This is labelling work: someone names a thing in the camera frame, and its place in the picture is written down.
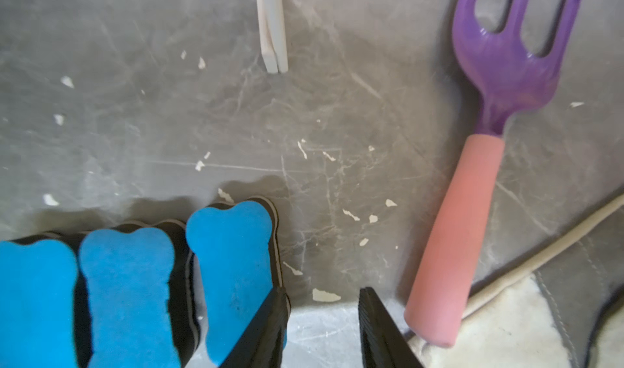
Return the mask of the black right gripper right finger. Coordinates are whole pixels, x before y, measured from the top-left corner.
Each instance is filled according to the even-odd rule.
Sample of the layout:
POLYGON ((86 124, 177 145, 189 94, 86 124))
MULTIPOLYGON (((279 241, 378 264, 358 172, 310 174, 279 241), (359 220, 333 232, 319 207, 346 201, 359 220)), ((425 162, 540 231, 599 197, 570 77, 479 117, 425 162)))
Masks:
POLYGON ((372 287, 359 291, 358 317, 365 368, 423 368, 372 287))

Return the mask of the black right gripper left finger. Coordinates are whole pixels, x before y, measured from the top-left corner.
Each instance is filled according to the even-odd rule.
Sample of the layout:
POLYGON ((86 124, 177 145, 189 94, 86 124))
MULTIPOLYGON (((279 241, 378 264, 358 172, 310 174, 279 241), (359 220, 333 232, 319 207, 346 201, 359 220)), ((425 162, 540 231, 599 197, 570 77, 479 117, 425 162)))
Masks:
POLYGON ((280 368, 289 322, 289 297, 274 287, 220 368, 280 368))

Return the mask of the blue eraser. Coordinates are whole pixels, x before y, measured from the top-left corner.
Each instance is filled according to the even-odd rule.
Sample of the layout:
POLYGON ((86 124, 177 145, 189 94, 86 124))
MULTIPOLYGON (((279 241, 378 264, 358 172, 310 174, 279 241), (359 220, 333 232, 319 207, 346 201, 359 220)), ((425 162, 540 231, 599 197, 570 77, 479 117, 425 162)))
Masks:
POLYGON ((1 243, 1 366, 77 367, 78 265, 62 241, 1 243))
POLYGON ((90 367, 184 367, 201 338, 185 223, 88 233, 78 260, 91 318, 90 367))
POLYGON ((206 303, 206 351, 225 362, 274 287, 284 284, 279 216, 265 197, 215 203, 191 215, 186 241, 197 256, 206 303))

